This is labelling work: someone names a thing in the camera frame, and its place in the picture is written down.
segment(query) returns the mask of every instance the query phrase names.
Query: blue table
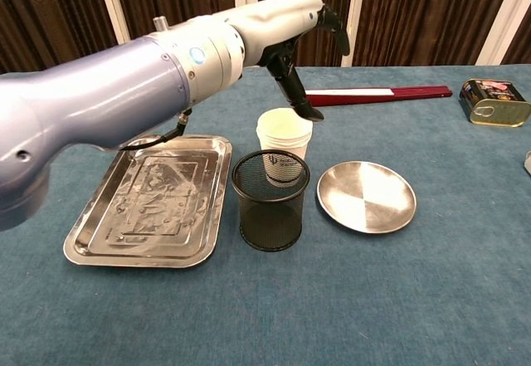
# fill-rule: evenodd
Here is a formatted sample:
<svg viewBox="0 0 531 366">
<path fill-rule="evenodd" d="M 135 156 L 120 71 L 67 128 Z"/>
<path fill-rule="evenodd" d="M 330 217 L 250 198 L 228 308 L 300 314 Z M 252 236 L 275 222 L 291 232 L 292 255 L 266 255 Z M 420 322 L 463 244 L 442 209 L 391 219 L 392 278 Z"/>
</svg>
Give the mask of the blue table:
<svg viewBox="0 0 531 366">
<path fill-rule="evenodd" d="M 322 108 L 299 241 L 279 253 L 245 244 L 229 184 L 216 250 L 188 270 L 71 264 L 63 241 L 114 153 L 67 149 L 41 211 L 0 234 L 0 364 L 531 364 L 531 122 L 474 125 L 457 100 L 472 77 L 512 81 L 531 100 L 531 66 L 299 70 L 308 89 L 455 95 Z M 267 72 L 249 69 L 195 108 L 187 133 L 228 138 L 234 165 L 279 106 Z M 417 195 L 412 223 L 370 237 L 323 214 L 319 176 L 346 160 L 399 172 Z"/>
</svg>

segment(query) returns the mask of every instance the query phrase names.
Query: mesh cup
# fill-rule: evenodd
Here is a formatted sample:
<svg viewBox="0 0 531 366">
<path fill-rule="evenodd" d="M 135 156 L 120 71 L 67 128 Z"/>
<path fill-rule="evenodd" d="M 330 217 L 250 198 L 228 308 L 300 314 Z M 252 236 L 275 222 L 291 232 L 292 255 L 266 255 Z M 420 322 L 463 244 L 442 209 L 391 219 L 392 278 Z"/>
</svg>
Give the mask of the mesh cup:
<svg viewBox="0 0 531 366">
<path fill-rule="evenodd" d="M 267 149 L 240 159 L 232 171 L 232 185 L 239 197 L 245 241 L 262 251 L 295 244 L 302 232 L 308 182 L 308 165 L 290 152 Z"/>
</svg>

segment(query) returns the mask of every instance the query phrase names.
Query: rectangular stainless steel tray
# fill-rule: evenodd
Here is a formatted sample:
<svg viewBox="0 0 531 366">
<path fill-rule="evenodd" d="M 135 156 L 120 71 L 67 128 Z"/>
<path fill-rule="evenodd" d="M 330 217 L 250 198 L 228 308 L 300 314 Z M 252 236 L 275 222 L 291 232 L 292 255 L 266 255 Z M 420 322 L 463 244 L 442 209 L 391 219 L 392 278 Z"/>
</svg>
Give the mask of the rectangular stainless steel tray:
<svg viewBox="0 0 531 366">
<path fill-rule="evenodd" d="M 66 258 L 167 268 L 205 261 L 216 245 L 231 153 L 227 139 L 206 135 L 120 152 L 65 239 Z"/>
</svg>

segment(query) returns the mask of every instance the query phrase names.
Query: paper cup logo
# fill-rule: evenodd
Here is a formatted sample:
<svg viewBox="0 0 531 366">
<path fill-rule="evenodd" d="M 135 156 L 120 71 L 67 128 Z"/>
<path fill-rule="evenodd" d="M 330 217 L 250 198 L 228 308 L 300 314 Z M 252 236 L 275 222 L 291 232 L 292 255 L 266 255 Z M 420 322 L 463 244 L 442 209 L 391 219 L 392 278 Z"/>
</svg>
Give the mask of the paper cup logo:
<svg viewBox="0 0 531 366">
<path fill-rule="evenodd" d="M 302 166 L 292 157 L 283 154 L 267 154 L 263 159 L 265 175 L 273 185 L 288 188 L 299 180 Z"/>
<path fill-rule="evenodd" d="M 279 162 L 279 159 L 274 154 L 268 155 L 267 158 L 269 159 L 269 162 L 273 165 Z"/>
</svg>

